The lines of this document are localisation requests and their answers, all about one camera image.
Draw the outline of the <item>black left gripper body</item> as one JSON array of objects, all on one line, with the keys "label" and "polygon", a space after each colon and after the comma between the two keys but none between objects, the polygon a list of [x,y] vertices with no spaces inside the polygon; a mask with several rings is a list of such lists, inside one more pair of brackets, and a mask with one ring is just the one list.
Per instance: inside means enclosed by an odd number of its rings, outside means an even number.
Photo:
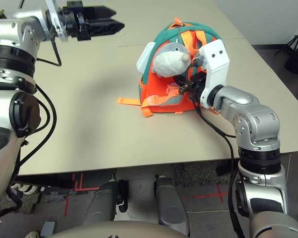
[{"label": "black left gripper body", "polygon": [[84,16],[85,10],[82,1],[68,1],[63,7],[63,14],[66,17],[66,32],[78,41],[91,40],[88,32],[88,20]]}]

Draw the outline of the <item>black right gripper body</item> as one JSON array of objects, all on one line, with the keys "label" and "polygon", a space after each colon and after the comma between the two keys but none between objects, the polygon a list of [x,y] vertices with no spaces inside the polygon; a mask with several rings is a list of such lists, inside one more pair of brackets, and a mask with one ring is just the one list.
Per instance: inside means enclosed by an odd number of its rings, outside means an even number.
[{"label": "black right gripper body", "polygon": [[193,82],[191,87],[193,89],[192,94],[194,100],[200,100],[201,94],[205,89],[206,77],[207,74],[205,72],[199,72],[190,77],[190,82]]}]

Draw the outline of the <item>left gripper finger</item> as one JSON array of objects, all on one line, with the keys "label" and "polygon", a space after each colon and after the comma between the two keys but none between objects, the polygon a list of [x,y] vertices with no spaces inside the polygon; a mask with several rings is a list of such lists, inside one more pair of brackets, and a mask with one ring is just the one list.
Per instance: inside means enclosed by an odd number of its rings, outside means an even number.
[{"label": "left gripper finger", "polygon": [[124,23],[113,19],[95,20],[89,22],[88,33],[90,36],[114,35],[124,27]]},{"label": "left gripper finger", "polygon": [[103,18],[111,18],[116,15],[116,11],[105,6],[88,6],[84,7],[84,16],[88,20],[98,20]]}]

